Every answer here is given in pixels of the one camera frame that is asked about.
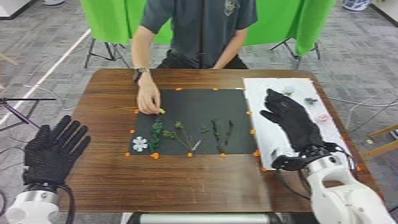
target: black mat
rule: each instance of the black mat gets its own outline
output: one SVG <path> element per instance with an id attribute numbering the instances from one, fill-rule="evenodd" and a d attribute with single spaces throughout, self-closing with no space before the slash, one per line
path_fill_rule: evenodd
<path id="1" fill-rule="evenodd" d="M 226 140 L 229 129 L 229 120 L 233 122 L 233 132 L 227 146 L 224 146 L 226 154 L 249 154 L 256 151 L 256 141 L 250 134 L 250 117 L 247 115 L 247 103 L 242 90 L 162 90 L 162 108 L 165 114 L 146 115 L 139 114 L 135 121 L 135 134 L 131 140 L 140 136 L 151 140 L 151 129 L 156 118 L 162 117 L 163 129 L 176 131 L 174 122 L 181 121 L 188 136 L 192 136 L 192 145 L 201 141 L 195 154 L 219 154 L 217 140 L 213 136 L 211 120 L 217 120 L 220 127 L 220 139 Z M 137 152 L 131 149 L 133 155 L 149 154 L 146 149 Z M 188 149 L 179 142 L 165 137 L 160 138 L 160 155 L 183 155 Z"/>

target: floor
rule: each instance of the floor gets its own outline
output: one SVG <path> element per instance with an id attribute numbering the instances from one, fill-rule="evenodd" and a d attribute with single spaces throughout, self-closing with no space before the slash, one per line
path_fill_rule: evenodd
<path id="1" fill-rule="evenodd" d="M 55 8 L 48 8 L 37 2 L 12 21 L 0 21 L 0 53 L 20 63 L 14 66 L 0 61 L 0 93 L 4 97 L 21 97 L 27 94 L 28 86 L 35 85 L 46 75 L 85 31 L 87 23 L 78 0 L 69 0 L 67 4 Z M 89 40 L 91 38 L 85 38 L 82 41 L 41 85 L 46 90 L 53 91 L 60 100 L 41 104 L 32 116 L 37 124 L 53 124 L 64 114 L 73 113 L 92 72 L 105 67 L 124 67 L 121 61 L 110 62 L 92 58 L 89 69 L 83 69 Z M 293 59 L 286 49 L 281 47 L 270 52 L 270 47 L 272 45 L 258 45 L 243 48 L 242 58 L 249 67 L 252 69 L 291 69 Z M 121 48 L 121 52 L 130 62 L 128 48 Z M 167 46 L 153 46 L 151 66 L 158 64 L 165 50 Z M 318 61 L 314 52 L 311 52 L 304 58 L 300 69 L 314 73 L 329 97 L 355 102 L 368 99 L 364 103 L 373 105 L 391 104 L 398 97 L 398 28 L 373 9 L 366 9 L 362 13 L 350 13 L 339 6 L 334 7 L 320 37 L 320 51 L 322 60 Z M 105 54 L 101 43 L 96 45 L 96 52 Z M 35 90 L 32 96 L 51 97 L 43 89 Z M 357 129 L 357 126 L 384 109 L 384 107 L 371 106 L 354 108 L 355 104 L 338 100 L 332 100 L 332 103 L 348 130 Z M 28 106 L 28 103 L 23 104 L 21 111 L 27 112 Z M 5 124 L 12 124 L 14 121 L 16 119 L 11 117 Z M 350 132 L 361 150 L 375 148 L 393 140 L 393 137 L 386 136 L 370 145 L 366 134 L 394 124 L 398 124 L 398 106 L 389 107 L 364 126 Z M 2 149 L 23 147 L 21 141 L 27 141 L 32 135 L 34 129 L 27 126 L 20 126 L 11 132 L 2 132 Z M 20 150 L 9 150 L 0 155 L 0 180 L 7 180 L 0 182 L 0 190 L 5 192 L 9 203 L 23 189 L 21 161 Z M 393 207 L 398 205 L 398 151 L 368 160 L 368 166 L 384 191 L 387 207 Z M 78 213 L 75 223 L 119 223 L 119 218 L 119 214 Z"/>

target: white paper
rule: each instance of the white paper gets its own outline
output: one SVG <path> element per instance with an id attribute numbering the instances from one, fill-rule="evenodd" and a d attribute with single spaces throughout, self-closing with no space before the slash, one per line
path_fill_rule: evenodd
<path id="1" fill-rule="evenodd" d="M 261 153 L 261 162 L 263 167 L 272 169 L 272 152 L 274 150 L 281 150 L 286 155 L 295 156 L 297 153 L 290 147 L 288 137 L 284 131 L 277 124 L 274 124 L 268 119 L 261 116 L 259 111 L 266 110 L 265 108 L 265 97 L 266 97 L 266 89 L 272 89 L 279 93 L 284 92 L 286 89 L 293 89 L 291 99 L 300 103 L 306 107 L 309 117 L 320 127 L 322 137 L 325 142 L 336 143 L 345 151 L 350 153 L 345 141 L 341 139 L 338 127 L 332 121 L 332 117 L 322 102 L 322 98 L 316 93 L 316 89 L 313 86 L 311 79 L 306 78 L 247 78 L 245 82 L 245 98 L 249 102 L 249 108 L 252 111 L 252 126 L 256 129 L 256 141 Z M 306 98 L 313 98 L 318 102 L 309 105 L 306 103 Z M 327 121 L 318 121 L 320 115 L 329 116 Z M 336 153 L 343 164 L 346 164 L 346 156 L 343 153 Z"/>

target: black glove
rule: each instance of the black glove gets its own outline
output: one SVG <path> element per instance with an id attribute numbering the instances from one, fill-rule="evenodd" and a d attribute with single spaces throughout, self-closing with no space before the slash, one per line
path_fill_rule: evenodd
<path id="1" fill-rule="evenodd" d="M 91 136 L 85 136 L 87 130 L 87 126 L 80 127 L 78 121 L 71 122 L 71 116 L 64 116 L 53 130 L 48 125 L 41 126 L 35 138 L 25 147 L 25 166 L 28 166 L 23 173 L 25 185 L 35 183 L 64 185 L 75 161 L 91 142 Z"/>
<path id="2" fill-rule="evenodd" d="M 268 111 L 261 111 L 265 118 L 279 124 L 290 139 L 290 145 L 295 152 L 309 146 L 323 146 L 320 136 L 320 128 L 313 123 L 307 111 L 302 105 L 277 93 L 272 89 L 266 90 L 265 107 Z"/>

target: white flower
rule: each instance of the white flower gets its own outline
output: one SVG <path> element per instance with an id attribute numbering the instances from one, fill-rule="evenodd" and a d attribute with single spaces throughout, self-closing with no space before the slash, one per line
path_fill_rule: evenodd
<path id="1" fill-rule="evenodd" d="M 146 142 L 147 141 L 140 136 L 133 139 L 133 150 L 137 152 L 142 152 L 142 150 L 147 148 Z"/>

